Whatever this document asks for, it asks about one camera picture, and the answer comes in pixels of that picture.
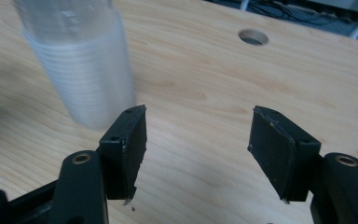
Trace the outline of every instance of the cable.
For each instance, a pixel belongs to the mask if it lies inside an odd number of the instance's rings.
[[[326,25],[326,24],[329,24],[329,23],[337,20],[337,18],[332,18],[327,15],[320,15],[320,16],[312,17],[312,18],[308,18],[308,19],[300,19],[299,17],[294,16],[292,11],[289,8],[287,8],[281,4],[278,4],[276,2],[266,1],[266,0],[251,1],[249,3],[248,8],[250,9],[250,11],[253,11],[254,13],[269,16],[274,19],[304,22],[304,23],[312,24],[312,25]],[[275,9],[278,12],[273,13],[273,12],[271,12],[271,9]],[[329,21],[315,22],[315,21],[318,21],[321,19],[329,19]]]

